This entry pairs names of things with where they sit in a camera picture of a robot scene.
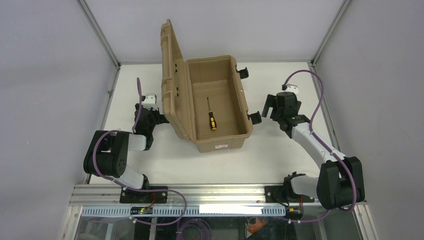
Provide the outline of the black yellow handled screwdriver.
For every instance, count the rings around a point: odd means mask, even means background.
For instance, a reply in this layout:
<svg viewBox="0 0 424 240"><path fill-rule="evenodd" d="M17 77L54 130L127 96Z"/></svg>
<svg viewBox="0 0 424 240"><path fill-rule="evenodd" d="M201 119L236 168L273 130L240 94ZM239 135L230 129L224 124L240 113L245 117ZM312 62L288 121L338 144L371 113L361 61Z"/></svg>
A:
<svg viewBox="0 0 424 240"><path fill-rule="evenodd" d="M217 130L217 122L216 122L216 119L214 117L214 113L211 109L209 97L207 97L206 100L207 100L207 106L208 106L209 126L210 126L210 129L212 131L216 131Z"/></svg>

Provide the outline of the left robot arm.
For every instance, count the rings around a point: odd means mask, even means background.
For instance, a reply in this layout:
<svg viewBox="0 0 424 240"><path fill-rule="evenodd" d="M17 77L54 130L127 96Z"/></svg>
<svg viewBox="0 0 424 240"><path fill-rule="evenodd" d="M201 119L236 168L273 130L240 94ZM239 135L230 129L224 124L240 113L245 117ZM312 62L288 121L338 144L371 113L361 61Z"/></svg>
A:
<svg viewBox="0 0 424 240"><path fill-rule="evenodd" d="M97 130L83 160L85 173L111 180L124 189L150 189L148 177L128 165L128 152L148 151L155 126L167 123L157 106L135 105L134 130Z"/></svg>

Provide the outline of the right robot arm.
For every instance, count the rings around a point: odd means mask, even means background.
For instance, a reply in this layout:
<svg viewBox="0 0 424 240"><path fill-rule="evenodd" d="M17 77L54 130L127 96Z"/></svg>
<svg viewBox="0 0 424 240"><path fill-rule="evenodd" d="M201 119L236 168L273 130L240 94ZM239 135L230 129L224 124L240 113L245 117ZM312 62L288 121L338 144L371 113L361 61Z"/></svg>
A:
<svg viewBox="0 0 424 240"><path fill-rule="evenodd" d="M311 120L299 114L301 102L293 92L267 95L262 117L269 116L287 136L297 142L319 167L319 176L293 172L276 190L275 201L287 203L303 196L317 199L326 210L341 209L366 198L361 161L325 143L313 130Z"/></svg>

